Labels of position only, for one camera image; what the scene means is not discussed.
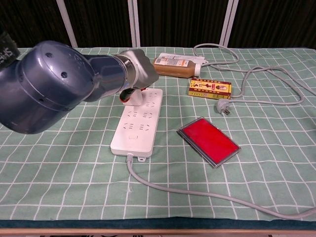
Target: gray robot arm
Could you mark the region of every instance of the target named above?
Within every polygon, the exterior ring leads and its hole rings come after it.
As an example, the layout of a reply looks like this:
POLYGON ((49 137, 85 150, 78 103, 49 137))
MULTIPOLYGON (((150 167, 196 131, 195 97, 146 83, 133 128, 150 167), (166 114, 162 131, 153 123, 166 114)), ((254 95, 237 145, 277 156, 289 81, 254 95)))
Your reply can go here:
POLYGON ((158 74, 140 49, 92 56, 44 41, 0 71, 0 123, 18 133, 40 133, 82 101, 119 92, 125 102, 134 90, 156 80, 158 74))

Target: yellow box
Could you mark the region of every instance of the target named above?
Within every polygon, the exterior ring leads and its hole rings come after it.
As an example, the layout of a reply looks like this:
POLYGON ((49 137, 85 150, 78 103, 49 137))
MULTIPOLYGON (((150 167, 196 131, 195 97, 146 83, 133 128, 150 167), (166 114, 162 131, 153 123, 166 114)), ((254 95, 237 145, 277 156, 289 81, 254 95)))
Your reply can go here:
POLYGON ((210 99, 230 99, 232 84, 226 81, 192 78, 189 95, 210 99))

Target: power outlet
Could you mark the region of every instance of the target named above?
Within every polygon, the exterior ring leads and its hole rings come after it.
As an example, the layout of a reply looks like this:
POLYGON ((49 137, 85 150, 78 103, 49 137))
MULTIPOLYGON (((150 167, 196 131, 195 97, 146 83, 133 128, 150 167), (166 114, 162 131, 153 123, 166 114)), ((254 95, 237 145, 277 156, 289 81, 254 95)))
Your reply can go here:
POLYGON ((145 161, 153 153, 162 90, 147 88, 141 94, 141 105, 125 106, 110 147, 115 155, 132 153, 145 161))

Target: bottle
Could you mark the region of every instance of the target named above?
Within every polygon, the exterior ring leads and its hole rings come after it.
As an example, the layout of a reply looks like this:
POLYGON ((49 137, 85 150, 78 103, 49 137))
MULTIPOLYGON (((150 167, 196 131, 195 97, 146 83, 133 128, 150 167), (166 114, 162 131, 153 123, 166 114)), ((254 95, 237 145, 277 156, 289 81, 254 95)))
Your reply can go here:
POLYGON ((155 71, 162 76, 191 78, 200 75, 201 64, 190 60, 155 58, 153 63, 155 71))

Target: dark curtain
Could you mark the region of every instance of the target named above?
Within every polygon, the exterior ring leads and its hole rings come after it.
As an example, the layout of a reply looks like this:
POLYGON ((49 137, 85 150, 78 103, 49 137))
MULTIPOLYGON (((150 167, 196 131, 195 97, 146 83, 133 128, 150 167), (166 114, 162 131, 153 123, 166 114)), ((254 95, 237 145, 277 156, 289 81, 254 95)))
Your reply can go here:
POLYGON ((219 43, 228 0, 138 0, 141 46, 219 43))
POLYGON ((132 46, 127 0, 65 0, 79 47, 132 46))
POLYGON ((0 0, 0 20, 18 47, 44 40, 70 45, 56 0, 0 0))
POLYGON ((229 47, 316 48, 316 1, 239 0, 229 47))

